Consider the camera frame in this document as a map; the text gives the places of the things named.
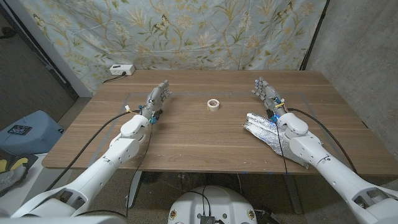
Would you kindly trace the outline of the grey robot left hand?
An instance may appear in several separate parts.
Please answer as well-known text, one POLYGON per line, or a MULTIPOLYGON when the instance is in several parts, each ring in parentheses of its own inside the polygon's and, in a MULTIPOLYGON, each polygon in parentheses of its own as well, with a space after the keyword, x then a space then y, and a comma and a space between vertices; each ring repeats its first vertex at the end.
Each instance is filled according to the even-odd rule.
POLYGON ((140 115, 151 119, 156 112, 162 109, 163 102, 171 95, 169 90, 169 81, 164 80, 155 87, 147 96, 140 115))

